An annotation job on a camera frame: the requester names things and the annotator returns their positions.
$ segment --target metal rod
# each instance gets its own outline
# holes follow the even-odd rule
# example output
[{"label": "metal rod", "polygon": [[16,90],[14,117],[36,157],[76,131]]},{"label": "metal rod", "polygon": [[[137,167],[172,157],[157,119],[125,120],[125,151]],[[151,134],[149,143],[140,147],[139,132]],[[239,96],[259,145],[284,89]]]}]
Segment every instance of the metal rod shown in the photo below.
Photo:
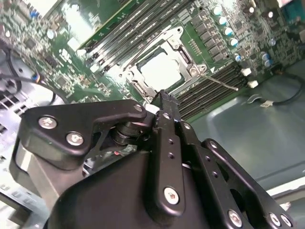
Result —
[{"label": "metal rod", "polygon": [[234,91],[239,91],[239,88],[237,88],[237,87],[233,87],[233,86],[230,86],[230,85],[227,85],[226,83],[224,83],[224,82],[221,82],[221,81],[219,81],[219,80],[216,80],[216,79],[214,79],[214,78],[212,78],[212,77],[210,77],[210,76],[206,76],[206,75],[202,75],[204,78],[206,78],[206,79],[208,79],[208,80],[211,80],[211,81],[213,81],[213,82],[215,82],[215,83],[218,83],[218,84],[220,84],[220,85],[222,85],[222,86],[224,86],[224,87],[226,87],[226,88],[229,88],[229,89],[232,89],[232,90],[234,90]]}]

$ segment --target green circuit board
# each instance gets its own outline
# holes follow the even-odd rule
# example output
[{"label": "green circuit board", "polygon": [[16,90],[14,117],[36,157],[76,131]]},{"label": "green circuit board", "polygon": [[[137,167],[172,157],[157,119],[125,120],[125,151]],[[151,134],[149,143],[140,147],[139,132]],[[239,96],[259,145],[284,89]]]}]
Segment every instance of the green circuit board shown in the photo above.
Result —
[{"label": "green circuit board", "polygon": [[[249,0],[63,0],[47,18],[33,14],[35,6],[30,2],[0,0],[0,38],[30,58],[45,82],[62,90],[72,103],[143,102],[143,96],[122,74],[122,65],[167,26],[183,28],[183,46],[195,64],[207,66],[208,76],[235,62],[235,54],[247,62],[259,82],[271,76],[272,66],[286,67],[303,58],[300,40],[287,34],[290,25],[281,10],[272,9],[273,16],[268,17],[265,0],[255,1],[254,13],[249,12]],[[218,6],[221,15],[212,13]],[[132,24],[145,10],[150,18]],[[220,16],[226,18],[225,24],[219,23]],[[120,35],[122,39],[118,35],[109,42],[111,32],[124,23],[130,24]],[[224,34],[227,27],[232,34]],[[238,44],[231,45],[232,39]],[[102,54],[108,65],[100,61],[93,71],[96,62],[92,56],[100,44],[107,47]],[[262,52],[268,53],[272,66],[262,60]],[[185,82],[177,96],[203,80]]]}]

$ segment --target capacitor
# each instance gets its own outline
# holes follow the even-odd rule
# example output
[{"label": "capacitor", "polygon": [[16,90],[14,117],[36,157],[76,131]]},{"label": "capacitor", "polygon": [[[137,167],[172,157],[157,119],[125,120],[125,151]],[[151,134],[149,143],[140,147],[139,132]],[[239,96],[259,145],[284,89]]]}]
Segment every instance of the capacitor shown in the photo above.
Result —
[{"label": "capacitor", "polygon": [[260,56],[260,58],[261,58],[263,61],[267,61],[267,60],[270,59],[269,54],[266,53],[266,52],[261,52],[261,54],[260,54],[259,56]]},{"label": "capacitor", "polygon": [[56,33],[53,30],[47,31],[47,37],[52,40],[56,36]]},{"label": "capacitor", "polygon": [[268,18],[273,18],[273,12],[270,11],[267,16],[268,16]]},{"label": "capacitor", "polygon": [[276,45],[276,40],[275,39],[270,39],[270,41],[269,41],[269,46],[275,46]]},{"label": "capacitor", "polygon": [[232,38],[229,41],[229,43],[230,43],[231,46],[237,46],[238,45],[238,40],[236,38]]},{"label": "capacitor", "polygon": [[242,57],[237,53],[234,54],[234,59],[235,59],[236,62],[242,61]]},{"label": "capacitor", "polygon": [[249,13],[254,13],[254,7],[249,8]]},{"label": "capacitor", "polygon": [[221,6],[215,6],[212,9],[212,14],[215,16],[219,16],[219,15],[221,15],[222,11],[223,11],[223,9],[221,8]]},{"label": "capacitor", "polygon": [[9,30],[7,30],[6,32],[5,32],[5,34],[4,34],[7,38],[9,38],[10,37],[10,31]]},{"label": "capacitor", "polygon": [[224,35],[231,36],[233,34],[233,30],[229,27],[224,29]]},{"label": "capacitor", "polygon": [[38,16],[39,16],[39,13],[36,10],[30,12],[30,17],[31,18],[37,18]]},{"label": "capacitor", "polygon": [[225,24],[227,23],[227,18],[225,18],[225,17],[219,17],[217,22],[218,22],[218,24],[220,24],[220,25],[225,25]]},{"label": "capacitor", "polygon": [[250,0],[250,4],[252,7],[256,8],[256,2],[255,0]]},{"label": "capacitor", "polygon": [[265,65],[266,68],[269,68],[272,64],[273,64],[272,60],[267,60],[267,61],[264,62],[264,65]]}]

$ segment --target cable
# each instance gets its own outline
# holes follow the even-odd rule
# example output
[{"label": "cable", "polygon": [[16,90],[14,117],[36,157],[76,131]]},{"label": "cable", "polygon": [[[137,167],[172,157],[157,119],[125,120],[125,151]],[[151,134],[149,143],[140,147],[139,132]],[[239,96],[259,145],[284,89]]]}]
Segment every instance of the cable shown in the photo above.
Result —
[{"label": "cable", "polygon": [[52,91],[53,92],[52,100],[49,102],[48,105],[52,105],[54,103],[56,96],[60,97],[64,101],[65,104],[69,104],[69,101],[61,92],[59,92],[55,88],[49,87],[46,84],[38,83],[38,82],[33,81],[32,79],[28,79],[28,78],[24,78],[24,77],[14,77],[11,75],[4,75],[1,73],[0,73],[0,79],[11,79],[11,80],[19,81],[19,82],[33,83],[33,84],[40,85],[40,86]]},{"label": "cable", "polygon": [[298,81],[300,83],[300,88],[291,98],[283,100],[283,101],[279,101],[279,102],[274,102],[274,101],[270,101],[270,100],[258,97],[256,100],[259,101],[261,104],[266,104],[266,107],[268,107],[270,105],[272,105],[272,106],[282,106],[282,105],[291,104],[294,101],[296,101],[302,95],[302,93],[305,89],[305,80],[302,77],[300,77],[298,75],[295,75],[295,74],[285,73],[285,72],[280,72],[280,71],[276,72],[276,74],[283,75],[286,78]]}]

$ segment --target black metal bracket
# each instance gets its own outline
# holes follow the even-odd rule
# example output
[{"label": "black metal bracket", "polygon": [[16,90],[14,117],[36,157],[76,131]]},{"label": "black metal bracket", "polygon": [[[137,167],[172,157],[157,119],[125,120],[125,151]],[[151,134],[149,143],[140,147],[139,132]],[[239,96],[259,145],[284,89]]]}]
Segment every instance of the black metal bracket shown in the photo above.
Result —
[{"label": "black metal bracket", "polygon": [[[94,133],[108,133],[118,123],[140,122],[146,114],[134,100],[37,107],[24,113],[18,137],[26,150],[57,168],[73,170],[82,166]],[[56,127],[43,128],[39,124],[42,117],[54,119]],[[69,133],[81,135],[83,143],[69,144]]]}]

